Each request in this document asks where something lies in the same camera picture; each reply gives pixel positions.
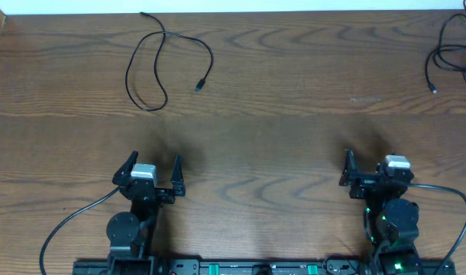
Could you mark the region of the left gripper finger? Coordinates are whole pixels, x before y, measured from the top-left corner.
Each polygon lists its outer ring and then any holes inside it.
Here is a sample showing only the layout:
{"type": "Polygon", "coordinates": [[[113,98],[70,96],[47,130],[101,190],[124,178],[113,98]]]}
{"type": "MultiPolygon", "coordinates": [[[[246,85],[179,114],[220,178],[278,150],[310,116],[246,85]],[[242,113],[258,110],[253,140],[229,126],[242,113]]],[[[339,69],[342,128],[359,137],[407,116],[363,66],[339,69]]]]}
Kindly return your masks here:
{"type": "Polygon", "coordinates": [[[182,164],[182,157],[180,155],[176,155],[176,159],[173,165],[173,172],[170,178],[170,182],[172,183],[175,196],[186,195],[186,187],[184,183],[181,164],[182,164]]]}
{"type": "Polygon", "coordinates": [[[115,172],[112,182],[113,183],[130,183],[134,178],[131,176],[131,171],[137,162],[138,152],[134,150],[129,158],[121,165],[115,172]]]}

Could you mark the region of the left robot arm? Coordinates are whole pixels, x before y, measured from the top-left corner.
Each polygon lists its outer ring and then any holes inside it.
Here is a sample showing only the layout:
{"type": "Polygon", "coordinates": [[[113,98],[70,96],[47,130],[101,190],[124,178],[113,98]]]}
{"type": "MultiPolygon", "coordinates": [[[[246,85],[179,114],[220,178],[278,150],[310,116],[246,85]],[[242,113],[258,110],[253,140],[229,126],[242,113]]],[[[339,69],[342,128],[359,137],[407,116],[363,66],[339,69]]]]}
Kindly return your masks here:
{"type": "Polygon", "coordinates": [[[108,222],[106,234],[110,240],[107,275],[164,274],[169,272],[165,260],[151,251],[154,231],[160,209],[174,204],[176,198],[186,195],[181,167],[182,157],[176,156],[170,188],[157,186],[157,169],[152,164],[138,163],[138,152],[115,172],[112,182],[131,202],[127,212],[119,212],[108,222]]]}

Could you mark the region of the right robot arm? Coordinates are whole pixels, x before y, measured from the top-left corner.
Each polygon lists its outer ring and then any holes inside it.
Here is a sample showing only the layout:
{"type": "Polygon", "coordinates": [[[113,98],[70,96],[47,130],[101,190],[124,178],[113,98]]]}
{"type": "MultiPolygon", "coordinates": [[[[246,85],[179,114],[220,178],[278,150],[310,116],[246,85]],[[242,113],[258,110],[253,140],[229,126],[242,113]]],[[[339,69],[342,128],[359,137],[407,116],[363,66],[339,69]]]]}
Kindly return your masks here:
{"type": "Polygon", "coordinates": [[[410,163],[404,156],[387,155],[374,173],[366,173],[356,164],[354,151],[345,151],[339,185],[350,188],[352,199],[365,201],[364,232],[374,246],[361,263],[360,274],[424,273],[415,246],[419,237],[419,207],[402,197],[413,178],[410,163]]]}

